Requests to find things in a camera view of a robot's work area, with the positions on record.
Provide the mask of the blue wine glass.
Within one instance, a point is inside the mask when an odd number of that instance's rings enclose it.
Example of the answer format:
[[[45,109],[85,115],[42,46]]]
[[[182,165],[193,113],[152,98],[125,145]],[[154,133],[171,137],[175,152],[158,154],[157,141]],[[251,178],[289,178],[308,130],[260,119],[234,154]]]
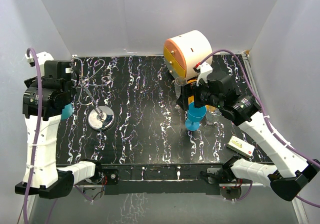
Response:
[[[74,112],[73,105],[71,103],[66,105],[62,110],[61,120],[68,119],[70,116],[72,116],[73,112]]]
[[[188,106],[187,120],[185,121],[185,127],[189,131],[196,131],[200,127],[200,121],[205,117],[207,109],[205,106],[196,108],[195,103],[192,102]]]

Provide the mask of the wide clear wine glass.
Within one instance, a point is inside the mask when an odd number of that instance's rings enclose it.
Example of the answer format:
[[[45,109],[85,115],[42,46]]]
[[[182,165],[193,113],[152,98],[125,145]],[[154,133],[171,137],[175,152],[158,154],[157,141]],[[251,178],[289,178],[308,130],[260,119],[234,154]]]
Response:
[[[221,115],[222,113],[219,109],[208,109],[205,116],[206,124],[211,126],[215,125],[215,123],[218,122]]]

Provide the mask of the yellow wine glass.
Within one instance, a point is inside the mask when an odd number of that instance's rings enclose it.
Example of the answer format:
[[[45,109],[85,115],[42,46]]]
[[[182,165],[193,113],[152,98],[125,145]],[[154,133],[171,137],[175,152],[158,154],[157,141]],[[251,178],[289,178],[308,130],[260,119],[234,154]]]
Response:
[[[206,109],[208,112],[215,112],[216,108],[210,105],[206,105]]]
[[[187,98],[188,104],[193,103],[195,100],[193,95],[193,86],[196,85],[196,83],[197,83],[196,79],[191,79],[187,82],[188,87],[187,87],[186,93],[188,95],[188,98]]]

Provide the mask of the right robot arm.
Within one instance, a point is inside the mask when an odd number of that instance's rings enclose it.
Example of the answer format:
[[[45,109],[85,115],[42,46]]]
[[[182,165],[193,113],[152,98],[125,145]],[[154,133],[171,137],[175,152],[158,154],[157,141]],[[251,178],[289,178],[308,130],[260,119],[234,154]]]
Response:
[[[298,193],[318,174],[320,163],[311,161],[285,146],[270,132],[260,106],[249,95],[235,90],[231,78],[224,72],[212,72],[199,84],[181,87],[179,105],[192,122],[200,121],[207,106],[220,110],[223,117],[246,132],[272,160],[272,165],[250,162],[233,156],[223,164],[215,176],[230,183],[247,179],[270,187],[280,198],[292,201]]]

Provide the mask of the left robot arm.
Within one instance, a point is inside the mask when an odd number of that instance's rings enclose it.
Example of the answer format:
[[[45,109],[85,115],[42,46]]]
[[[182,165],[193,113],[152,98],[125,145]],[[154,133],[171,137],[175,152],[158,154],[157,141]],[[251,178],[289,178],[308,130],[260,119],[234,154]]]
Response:
[[[90,159],[57,168],[58,127],[63,109],[71,104],[76,89],[71,79],[71,62],[47,60],[43,70],[43,74],[24,82],[22,113],[27,128],[27,162],[23,180],[16,184],[14,191],[51,200],[66,197],[73,186],[83,180],[99,183],[103,171]]]

